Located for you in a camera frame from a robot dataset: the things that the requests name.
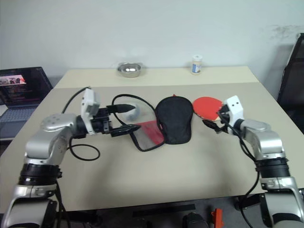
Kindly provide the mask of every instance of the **white bottle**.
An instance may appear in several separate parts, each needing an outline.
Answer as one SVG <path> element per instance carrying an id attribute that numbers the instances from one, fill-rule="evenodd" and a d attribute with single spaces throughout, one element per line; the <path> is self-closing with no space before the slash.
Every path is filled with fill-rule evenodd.
<path id="1" fill-rule="evenodd" d="M 201 70 L 201 61 L 203 56 L 201 55 L 194 55 L 192 57 L 192 64 L 191 64 L 191 73 L 194 75 L 198 75 Z"/>

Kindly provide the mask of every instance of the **red ping pong paddle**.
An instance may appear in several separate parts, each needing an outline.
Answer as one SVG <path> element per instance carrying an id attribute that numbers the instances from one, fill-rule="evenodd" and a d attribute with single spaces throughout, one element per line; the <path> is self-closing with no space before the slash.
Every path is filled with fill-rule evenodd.
<path id="1" fill-rule="evenodd" d="M 196 99 L 193 102 L 193 110 L 200 118 L 210 121 L 219 120 L 217 112 L 221 109 L 223 102 L 209 96 Z"/>

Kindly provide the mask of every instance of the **metal bowl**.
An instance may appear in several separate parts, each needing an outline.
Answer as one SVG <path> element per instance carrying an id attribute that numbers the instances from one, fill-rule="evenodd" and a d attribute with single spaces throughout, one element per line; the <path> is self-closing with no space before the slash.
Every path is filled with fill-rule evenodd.
<path id="1" fill-rule="evenodd" d="M 120 63 L 117 68 L 117 71 L 124 77 L 138 77 L 141 70 L 141 63 Z"/>

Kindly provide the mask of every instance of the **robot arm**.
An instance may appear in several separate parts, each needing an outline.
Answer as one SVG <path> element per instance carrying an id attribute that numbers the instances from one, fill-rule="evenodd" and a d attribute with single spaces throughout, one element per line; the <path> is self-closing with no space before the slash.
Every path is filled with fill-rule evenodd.
<path id="1" fill-rule="evenodd" d="M 219 111 L 224 127 L 203 121 L 208 127 L 235 135 L 253 149 L 256 171 L 267 192 L 260 195 L 261 212 L 268 227 L 304 227 L 304 206 L 294 177 L 290 176 L 279 135 L 267 123 L 244 120 L 243 107 L 237 96 L 227 99 Z"/>
<path id="2" fill-rule="evenodd" d="M 57 179 L 62 177 L 59 165 L 70 139 L 84 138 L 88 133 L 111 134 L 115 137 L 140 128 L 138 125 L 112 128 L 110 113 L 127 112 L 134 106 L 120 104 L 99 109 L 96 96 L 93 90 L 86 89 L 81 116 L 54 114 L 42 121 L 40 130 L 26 144 L 24 165 L 2 219 L 2 228 L 53 227 L 57 202 L 49 197 L 55 194 Z"/>

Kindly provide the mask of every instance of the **laptop keyboard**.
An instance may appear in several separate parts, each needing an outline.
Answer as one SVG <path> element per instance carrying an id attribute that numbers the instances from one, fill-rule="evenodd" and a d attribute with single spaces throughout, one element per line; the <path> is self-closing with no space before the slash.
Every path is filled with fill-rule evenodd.
<path id="1" fill-rule="evenodd" d="M 1 122 L 27 121 L 36 108 L 9 109 L 0 118 Z"/>

